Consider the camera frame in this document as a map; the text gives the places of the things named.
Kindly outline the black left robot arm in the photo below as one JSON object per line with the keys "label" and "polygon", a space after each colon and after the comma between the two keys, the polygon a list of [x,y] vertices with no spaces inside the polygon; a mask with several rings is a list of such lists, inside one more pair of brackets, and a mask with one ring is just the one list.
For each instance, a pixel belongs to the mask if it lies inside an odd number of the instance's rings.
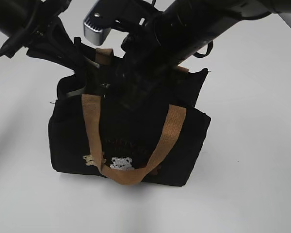
{"label": "black left robot arm", "polygon": [[70,4],[69,0],[0,0],[0,32],[8,37],[0,57],[12,58],[25,47],[31,58],[73,70],[74,75],[57,88],[62,99],[91,94],[95,88],[80,38],[72,41],[59,18]]}

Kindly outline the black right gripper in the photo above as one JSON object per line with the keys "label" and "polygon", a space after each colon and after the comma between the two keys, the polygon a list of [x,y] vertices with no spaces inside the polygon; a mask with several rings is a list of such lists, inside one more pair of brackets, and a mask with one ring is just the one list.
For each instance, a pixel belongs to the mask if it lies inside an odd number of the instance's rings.
{"label": "black right gripper", "polygon": [[173,37],[156,32],[129,33],[122,42],[125,52],[118,68],[124,93],[121,104],[136,110],[150,97],[155,88],[177,69]]}

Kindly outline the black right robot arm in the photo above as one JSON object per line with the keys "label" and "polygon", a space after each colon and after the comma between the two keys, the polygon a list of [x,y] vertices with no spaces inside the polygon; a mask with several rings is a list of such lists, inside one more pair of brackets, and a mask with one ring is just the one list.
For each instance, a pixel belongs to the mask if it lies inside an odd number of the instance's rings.
{"label": "black right robot arm", "polygon": [[291,0],[176,0],[159,11],[143,0],[118,0],[118,26],[128,31],[121,103],[136,109],[167,73],[243,20],[291,13]]}

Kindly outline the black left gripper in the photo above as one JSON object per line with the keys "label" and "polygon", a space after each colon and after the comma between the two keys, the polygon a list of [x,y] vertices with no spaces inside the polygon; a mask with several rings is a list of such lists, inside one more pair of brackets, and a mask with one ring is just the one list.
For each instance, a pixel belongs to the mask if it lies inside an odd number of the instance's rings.
{"label": "black left gripper", "polygon": [[80,37],[75,37],[73,43],[59,17],[36,32],[26,55],[74,70],[73,75],[63,78],[64,99],[98,92],[96,50],[83,44]]}

